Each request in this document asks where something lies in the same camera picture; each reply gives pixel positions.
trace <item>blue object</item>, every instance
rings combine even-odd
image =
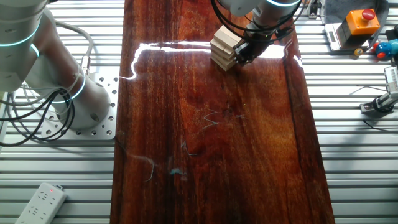
[[[398,54],[398,39],[375,44],[374,49],[378,58],[391,58]]]
[[[174,175],[174,174],[181,174],[184,175],[184,173],[179,169],[179,168],[174,168],[170,171],[170,175]]]

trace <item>aluminum profile table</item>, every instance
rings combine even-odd
[[[390,0],[386,29],[398,24],[398,0]],[[119,73],[123,0],[59,0],[49,5],[55,18],[89,32],[95,41],[91,72]],[[302,62],[321,144],[326,177],[338,224],[398,223],[398,113],[363,123],[359,104],[384,94],[389,62],[373,55],[357,60],[330,55],[321,20],[296,23]],[[58,29],[78,61],[87,41]],[[23,100],[21,93],[18,100]],[[26,120],[35,126],[38,117]],[[9,124],[7,142],[23,137]],[[68,198],[53,223],[109,223],[113,174],[112,141],[34,142],[0,153],[0,223],[14,223],[42,182],[64,186]]]

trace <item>scratch mark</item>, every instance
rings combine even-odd
[[[130,153],[127,151],[127,149],[119,142],[119,140],[118,140],[117,138],[115,138],[115,141],[116,141],[116,143],[120,146],[120,148],[123,149],[123,151],[124,151],[128,156],[131,156],[131,157],[133,157],[133,158],[135,158],[135,159],[139,159],[139,160],[141,160],[141,161],[147,161],[147,162],[150,162],[150,163],[152,164],[152,171],[151,171],[151,173],[150,173],[150,177],[149,177],[149,179],[145,180],[144,182],[150,181],[150,180],[153,178],[153,176],[154,176],[155,166],[156,166],[155,162],[154,162],[152,159],[149,159],[149,158],[146,157],[146,156],[136,156],[136,155],[130,154]]]
[[[180,168],[174,168],[170,171],[170,175],[174,174],[180,174],[180,175],[186,175],[186,172],[182,172]]]
[[[189,153],[188,152],[188,147],[187,147],[187,142],[186,141],[184,141],[183,143],[181,143],[181,148],[185,148],[185,150],[186,150],[186,152],[188,153],[188,155],[189,156],[197,156],[198,154],[196,154],[196,153]]]
[[[292,39],[290,39],[290,40],[287,42],[287,45],[286,45],[286,47],[285,47],[285,58],[287,58],[287,56],[289,55],[289,52],[287,51],[287,49],[288,49],[292,44],[293,44],[293,41],[292,41]]]
[[[245,114],[237,115],[235,118],[249,119],[249,118],[245,117],[244,115],[245,115]]]
[[[214,111],[214,110],[210,110],[210,111],[212,111],[212,113],[206,115],[203,119],[205,119],[205,120],[207,120],[207,121],[209,121],[209,122],[212,122],[212,124],[209,124],[208,126],[202,128],[202,130],[204,130],[204,129],[210,127],[210,126],[216,125],[216,124],[221,124],[221,122],[216,122],[216,121],[212,121],[212,120],[207,119],[208,116],[219,113],[219,112]]]

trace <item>electrical outlet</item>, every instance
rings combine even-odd
[[[61,186],[41,184],[16,224],[50,224],[66,197]]]

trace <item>dark wooden tabletop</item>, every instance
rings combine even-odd
[[[296,35],[224,72],[220,27],[209,0],[126,0],[111,223],[334,223]]]

